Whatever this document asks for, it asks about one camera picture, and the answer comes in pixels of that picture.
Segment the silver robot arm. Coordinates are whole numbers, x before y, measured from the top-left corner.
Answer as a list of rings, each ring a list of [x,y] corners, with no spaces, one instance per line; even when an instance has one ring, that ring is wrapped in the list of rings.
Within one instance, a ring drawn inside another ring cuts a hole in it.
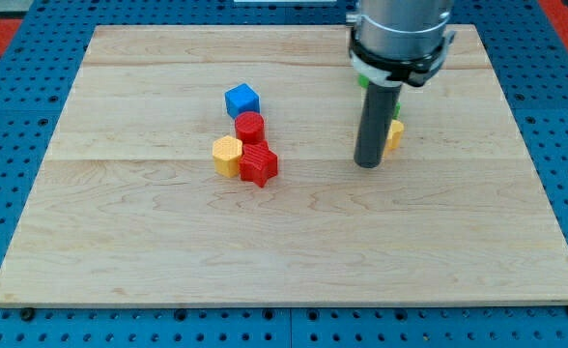
[[[443,65],[455,33],[453,0],[359,0],[351,29],[353,68],[381,87],[421,87]]]

